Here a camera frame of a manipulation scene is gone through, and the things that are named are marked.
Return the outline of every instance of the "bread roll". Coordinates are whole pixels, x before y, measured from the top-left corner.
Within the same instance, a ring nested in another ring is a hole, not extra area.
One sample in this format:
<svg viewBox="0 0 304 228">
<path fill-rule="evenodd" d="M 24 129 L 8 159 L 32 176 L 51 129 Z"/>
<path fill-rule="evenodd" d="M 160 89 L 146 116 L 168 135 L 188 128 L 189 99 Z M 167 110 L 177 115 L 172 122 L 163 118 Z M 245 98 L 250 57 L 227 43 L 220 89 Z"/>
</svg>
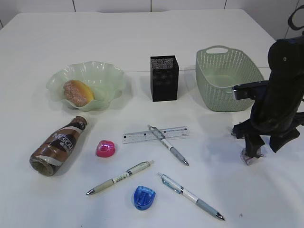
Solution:
<svg viewBox="0 0 304 228">
<path fill-rule="evenodd" d="M 66 99 L 77 107 L 85 106 L 87 103 L 94 100 L 94 94 L 90 87 L 79 80 L 69 80 L 65 83 L 63 88 Z"/>
</svg>

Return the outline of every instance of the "coffee bottle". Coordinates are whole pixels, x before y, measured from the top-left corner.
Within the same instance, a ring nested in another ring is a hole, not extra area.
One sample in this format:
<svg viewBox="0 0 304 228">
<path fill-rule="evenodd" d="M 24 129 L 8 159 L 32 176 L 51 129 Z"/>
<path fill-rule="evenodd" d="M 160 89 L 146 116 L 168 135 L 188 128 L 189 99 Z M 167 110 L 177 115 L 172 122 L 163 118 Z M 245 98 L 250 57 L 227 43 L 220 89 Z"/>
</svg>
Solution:
<svg viewBox="0 0 304 228">
<path fill-rule="evenodd" d="M 31 166 L 45 176 L 53 176 L 73 152 L 81 132 L 87 125 L 88 115 L 81 113 L 68 125 L 52 133 L 31 155 Z"/>
</svg>

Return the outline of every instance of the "ruler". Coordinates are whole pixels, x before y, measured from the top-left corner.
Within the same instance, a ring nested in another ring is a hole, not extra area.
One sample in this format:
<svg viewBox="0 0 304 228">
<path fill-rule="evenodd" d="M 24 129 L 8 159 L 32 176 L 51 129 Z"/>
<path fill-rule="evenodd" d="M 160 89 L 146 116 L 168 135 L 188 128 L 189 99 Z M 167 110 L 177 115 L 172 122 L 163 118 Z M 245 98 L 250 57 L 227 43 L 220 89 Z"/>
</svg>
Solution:
<svg viewBox="0 0 304 228">
<path fill-rule="evenodd" d="M 183 137 L 189 135 L 187 126 L 160 129 L 160 131 L 166 138 Z M 127 133 L 123 135 L 123 144 L 139 143 L 152 140 L 157 140 L 157 138 L 151 131 Z"/>
</svg>

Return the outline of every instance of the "ballpoint pen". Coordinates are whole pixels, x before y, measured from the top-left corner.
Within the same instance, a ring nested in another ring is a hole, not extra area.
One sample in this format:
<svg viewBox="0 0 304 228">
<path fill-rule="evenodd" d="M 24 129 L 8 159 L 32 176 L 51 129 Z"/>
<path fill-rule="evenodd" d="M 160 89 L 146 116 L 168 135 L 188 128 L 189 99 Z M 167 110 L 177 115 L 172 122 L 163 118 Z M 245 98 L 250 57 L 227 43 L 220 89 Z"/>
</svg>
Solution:
<svg viewBox="0 0 304 228">
<path fill-rule="evenodd" d="M 165 136 L 156 127 L 148 125 L 149 131 L 178 159 L 181 163 L 189 166 L 189 163 L 166 139 Z"/>
<path fill-rule="evenodd" d="M 106 188 L 109 188 L 110 186 L 116 184 L 117 182 L 122 181 L 123 179 L 126 179 L 129 176 L 132 176 L 133 174 L 136 174 L 146 168 L 148 168 L 150 165 L 152 165 L 154 163 L 154 161 L 144 161 L 139 163 L 138 165 L 133 166 L 132 168 L 128 169 L 126 172 L 124 172 L 123 174 L 109 179 L 106 182 L 92 188 L 90 191 L 88 191 L 86 194 L 87 195 L 93 195 L 95 193 L 98 193 Z"/>
<path fill-rule="evenodd" d="M 157 175 L 161 178 L 163 184 L 167 185 L 169 188 L 174 190 L 176 193 L 182 194 L 187 199 L 189 199 L 190 201 L 195 203 L 198 207 L 202 208 L 204 211 L 206 211 L 213 217 L 215 217 L 219 220 L 225 221 L 224 217 L 217 210 L 215 210 L 214 208 L 209 206 L 207 203 L 205 203 L 203 200 L 201 200 L 200 198 L 198 198 L 197 196 L 195 196 L 194 194 L 189 192 L 183 186 L 176 183 L 170 177 L 166 176 L 165 174 L 161 174 L 161 173 L 158 173 Z"/>
</svg>

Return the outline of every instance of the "green bowl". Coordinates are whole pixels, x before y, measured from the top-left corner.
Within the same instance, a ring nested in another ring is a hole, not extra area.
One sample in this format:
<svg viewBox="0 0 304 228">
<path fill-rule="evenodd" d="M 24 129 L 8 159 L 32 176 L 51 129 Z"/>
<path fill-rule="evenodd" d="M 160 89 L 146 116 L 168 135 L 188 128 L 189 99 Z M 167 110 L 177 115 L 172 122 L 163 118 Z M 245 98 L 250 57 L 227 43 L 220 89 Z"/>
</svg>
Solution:
<svg viewBox="0 0 304 228">
<path fill-rule="evenodd" d="M 77 107 L 66 100 L 63 86 L 71 79 L 88 85 L 94 93 L 94 100 L 82 107 Z M 123 90 L 125 85 L 126 80 L 121 69 L 113 64 L 91 61 L 69 65 L 60 70 L 49 79 L 47 89 L 52 101 L 62 101 L 71 108 L 88 112 L 107 108 L 116 97 L 116 93 Z"/>
</svg>

